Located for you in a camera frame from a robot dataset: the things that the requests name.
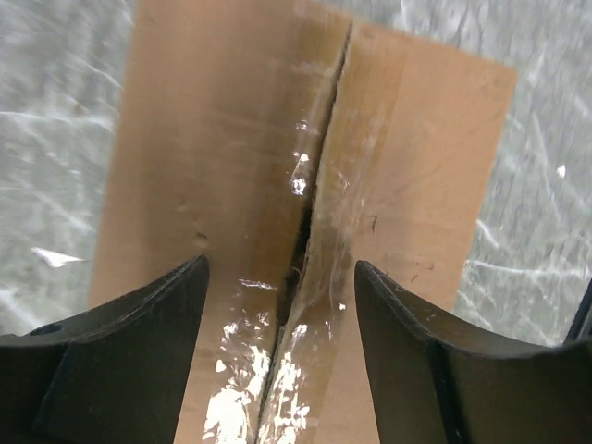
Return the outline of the brown cardboard express box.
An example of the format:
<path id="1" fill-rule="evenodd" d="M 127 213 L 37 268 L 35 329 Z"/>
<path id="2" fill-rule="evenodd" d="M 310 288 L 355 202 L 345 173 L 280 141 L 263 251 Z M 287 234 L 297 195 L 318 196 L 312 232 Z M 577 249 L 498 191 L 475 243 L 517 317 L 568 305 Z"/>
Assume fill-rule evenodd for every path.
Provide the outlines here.
<path id="1" fill-rule="evenodd" d="M 178 443 L 375 443 L 353 267 L 451 309 L 512 68 L 315 1 L 141 1 L 89 303 L 204 254 Z"/>

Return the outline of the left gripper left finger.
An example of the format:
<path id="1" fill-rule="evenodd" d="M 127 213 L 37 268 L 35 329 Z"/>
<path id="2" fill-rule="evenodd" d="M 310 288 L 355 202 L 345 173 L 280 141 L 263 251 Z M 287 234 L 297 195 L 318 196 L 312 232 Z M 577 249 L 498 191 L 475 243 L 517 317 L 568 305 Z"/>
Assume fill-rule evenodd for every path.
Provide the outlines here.
<path id="1" fill-rule="evenodd" d="M 170 443 L 204 311 L 209 264 L 28 334 L 1 338 L 5 443 Z"/>

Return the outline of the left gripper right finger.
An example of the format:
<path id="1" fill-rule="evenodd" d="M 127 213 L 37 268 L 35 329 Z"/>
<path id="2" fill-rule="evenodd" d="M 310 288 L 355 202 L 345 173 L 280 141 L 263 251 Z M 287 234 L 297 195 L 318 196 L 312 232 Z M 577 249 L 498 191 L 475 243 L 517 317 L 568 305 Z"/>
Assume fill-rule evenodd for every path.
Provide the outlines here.
<path id="1" fill-rule="evenodd" d="M 587 443 L 591 337 L 544 347 L 470 324 L 372 264 L 354 270 L 383 443 Z"/>

